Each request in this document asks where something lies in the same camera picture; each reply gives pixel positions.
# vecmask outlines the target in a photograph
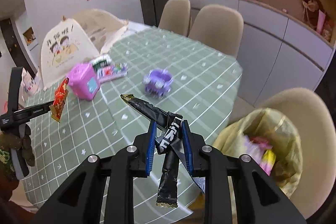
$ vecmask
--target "yellow plastic bag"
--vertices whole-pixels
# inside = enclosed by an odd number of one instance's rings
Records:
[[[302,174],[301,140],[297,128],[277,110],[256,109],[238,122],[223,129],[212,146],[225,155],[239,157],[246,153],[244,135],[262,136],[269,140],[269,144],[273,146],[272,150],[276,154],[276,163],[270,176],[290,198],[298,186]],[[235,215],[235,199],[230,178],[229,186],[232,214]]]

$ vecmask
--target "pink toy box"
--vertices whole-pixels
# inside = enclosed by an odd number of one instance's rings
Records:
[[[100,88],[97,75],[91,64],[78,64],[67,74],[68,86],[80,99],[92,100]]]

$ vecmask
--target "dining table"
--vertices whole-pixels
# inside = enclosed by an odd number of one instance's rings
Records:
[[[134,94],[164,111],[181,114],[190,130],[201,134],[209,145],[228,123],[242,75],[234,57],[173,32],[135,22],[129,22],[128,30],[113,44],[109,55],[113,62],[127,63],[127,76],[103,83],[92,101],[80,100],[69,89],[59,123],[50,113],[28,123],[36,164],[29,167],[23,185],[27,199],[38,208],[89,155],[114,155],[131,145],[138,134],[147,132],[150,121],[125,104],[121,94]],[[144,76],[156,68],[173,75],[171,91],[162,98],[147,93],[142,83]],[[61,81],[30,97],[26,106],[51,101]],[[168,224],[192,213],[188,206],[200,189],[181,162],[178,208],[156,206],[163,160],[164,155],[155,153],[150,176],[133,180],[135,224]]]

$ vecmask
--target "screw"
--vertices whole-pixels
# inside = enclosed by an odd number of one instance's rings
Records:
[[[204,152],[211,152],[212,147],[210,145],[205,145],[205,146],[202,147],[202,150]]]
[[[91,155],[90,157],[87,158],[87,160],[91,163],[94,163],[98,160],[98,157],[96,155]]]
[[[244,162],[250,162],[251,157],[249,155],[242,155],[241,160]]]
[[[135,145],[130,145],[127,147],[127,152],[133,153],[137,150],[137,147]]]

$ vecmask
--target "chair back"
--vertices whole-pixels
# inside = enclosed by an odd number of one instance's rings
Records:
[[[74,19],[67,19],[52,28],[41,47],[41,77],[46,90],[78,63],[87,62],[99,51]]]
[[[307,219],[328,197],[336,177],[336,134],[322,99],[304,88],[284,90],[258,107],[277,109],[296,126],[301,138],[303,172],[290,200]]]
[[[159,24],[159,28],[187,36],[190,24],[190,1],[168,0]]]
[[[236,58],[243,28],[243,17],[238,11],[211,4],[200,10],[188,37]]]

